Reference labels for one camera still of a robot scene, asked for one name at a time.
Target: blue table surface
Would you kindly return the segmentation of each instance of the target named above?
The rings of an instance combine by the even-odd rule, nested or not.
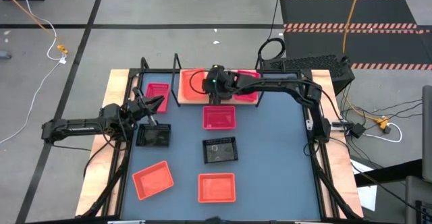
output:
[[[178,74],[175,80],[177,92]],[[143,92],[149,82],[170,84],[171,74],[145,74]],[[302,107],[290,95],[266,92],[257,108],[236,106],[237,127],[229,131],[204,130],[202,111],[202,105],[177,107],[170,95],[167,113],[155,116],[159,123],[171,124],[169,147],[138,147],[133,142],[123,220],[319,220],[311,160],[303,154],[307,139]],[[228,136],[236,137],[238,161],[205,165],[202,141]],[[132,174],[164,160],[174,186],[139,201]],[[236,201],[199,203],[200,173],[234,173]]]

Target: wooden board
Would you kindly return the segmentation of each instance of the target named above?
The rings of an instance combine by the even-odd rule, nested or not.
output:
[[[179,82],[182,81],[182,72],[184,71],[188,71],[190,69],[181,69],[180,70],[180,79]],[[241,69],[242,71],[246,71],[246,72],[257,72],[255,69]],[[230,69],[231,72],[237,72],[237,69]],[[205,95],[203,97],[203,99],[197,99],[197,100],[188,100],[185,99],[183,96],[183,87],[182,87],[182,83],[178,84],[178,102],[180,104],[208,104],[209,103],[209,96]],[[240,100],[236,100],[234,99],[234,97],[230,100],[222,100],[221,104],[228,104],[228,105],[256,105],[258,103],[258,99],[253,101],[253,102],[246,102],[246,101],[240,101]]]
[[[117,103],[120,105],[123,103],[126,84],[128,81],[128,73],[128,69],[111,70],[103,106],[109,103]],[[312,75],[314,82],[322,85],[323,90],[331,97],[337,112],[339,112],[329,72],[326,70],[313,70]],[[333,111],[333,108],[325,95],[323,95],[321,98],[321,104],[323,106],[323,111],[326,118],[328,118],[329,121],[337,121],[338,119]],[[344,135],[341,132],[332,132],[331,137],[345,142]],[[100,147],[102,147],[102,145],[105,143],[102,136],[95,136],[94,138],[91,155],[93,155],[94,152],[100,149]],[[327,143],[327,154],[329,155],[331,175],[336,189],[342,195],[344,200],[351,206],[353,211],[357,213],[357,215],[362,216],[362,209],[360,200],[358,198],[357,187],[350,163],[350,155],[347,148],[341,145],[341,143],[331,140],[329,143]],[[80,200],[76,210],[77,215],[87,211],[107,185],[112,157],[113,149],[111,147],[106,147],[93,159],[92,163],[88,166],[87,174],[82,185]],[[111,193],[110,208],[108,211],[110,215],[114,214],[117,193],[118,187],[114,188],[113,192]],[[325,187],[323,187],[323,197],[325,201],[327,217],[331,217],[329,194]]]
[[[339,115],[338,104],[336,103],[336,96],[333,90],[333,84],[331,83],[331,77],[328,70],[313,70],[312,79],[314,82],[320,84],[333,101],[337,114]],[[324,116],[328,118],[330,122],[339,121],[329,99],[323,94],[321,95],[321,105],[323,106]],[[330,137],[345,142],[344,133],[342,132],[331,132]],[[363,216],[362,207],[360,205],[360,198],[358,197],[357,185],[354,179],[354,173],[351,167],[350,154],[346,146],[342,145],[341,142],[330,139],[326,144],[327,155],[329,157],[331,177],[333,178],[333,184],[336,190],[344,198],[346,203],[352,208],[352,210],[359,216]],[[325,204],[325,213],[327,217],[332,217],[331,205],[329,200],[329,192],[326,187],[321,184],[323,189],[323,197]],[[344,217],[344,214],[339,210],[340,217]]]

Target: small bin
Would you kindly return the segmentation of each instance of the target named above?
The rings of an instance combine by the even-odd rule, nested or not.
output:
[[[198,202],[223,203],[236,201],[234,173],[202,173],[198,176]]]
[[[235,137],[203,140],[204,163],[237,161],[237,144]]]
[[[256,72],[248,72],[248,71],[237,71],[239,74],[249,75],[253,76],[255,78],[259,78],[260,74]],[[245,94],[245,95],[234,95],[234,99],[244,102],[253,102],[255,100],[258,100],[258,92],[253,92],[251,94]]]
[[[162,192],[174,185],[167,161],[161,161],[133,174],[139,200]]]
[[[182,70],[182,94],[185,99],[188,100],[199,100],[205,99],[205,94],[199,94],[190,87],[190,77],[192,78],[192,86],[195,90],[204,93],[203,91],[203,81],[205,72],[204,68],[196,68],[196,69],[184,69]]]
[[[164,96],[161,106],[157,109],[158,113],[165,113],[168,107],[169,84],[167,83],[148,83],[146,97]]]
[[[156,126],[140,124],[136,137],[137,146],[169,146],[171,138],[171,125],[160,123]]]
[[[236,128],[234,106],[205,106],[202,108],[202,127],[206,130],[232,130]]]

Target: white paper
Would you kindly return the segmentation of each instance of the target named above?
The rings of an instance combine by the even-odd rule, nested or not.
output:
[[[351,163],[362,173],[373,170],[361,163],[351,160]],[[357,170],[352,168],[354,174],[358,173]],[[366,186],[357,188],[358,196],[360,197],[360,204],[371,211],[375,211],[375,201],[377,200],[377,186]]]

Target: red tray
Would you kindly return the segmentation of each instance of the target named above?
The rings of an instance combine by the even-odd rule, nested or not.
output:
[[[167,161],[161,161],[133,174],[139,200],[162,192],[174,185]]]
[[[242,71],[242,70],[238,70],[237,72],[239,74],[249,75],[249,76],[253,76],[255,78],[259,78],[259,76],[260,76],[260,74],[256,73],[256,72],[248,72],[248,71]],[[239,101],[245,101],[245,102],[253,102],[253,101],[258,99],[258,92],[253,92],[253,93],[247,94],[247,95],[234,95],[234,99],[239,100]]]
[[[190,77],[194,75],[192,78],[192,86],[195,90],[199,92],[203,91],[203,81],[205,72],[203,71],[204,68],[196,68],[196,69],[187,69],[182,70],[182,94],[185,99],[188,100],[198,100],[198,99],[205,99],[205,94],[199,94],[190,87]]]
[[[146,97],[164,96],[161,106],[157,109],[158,113],[165,113],[168,107],[169,84],[168,83],[148,83]]]
[[[198,176],[198,202],[222,203],[236,201],[234,173],[203,173]]]
[[[232,130],[236,128],[234,106],[205,106],[202,108],[202,127],[206,130]]]

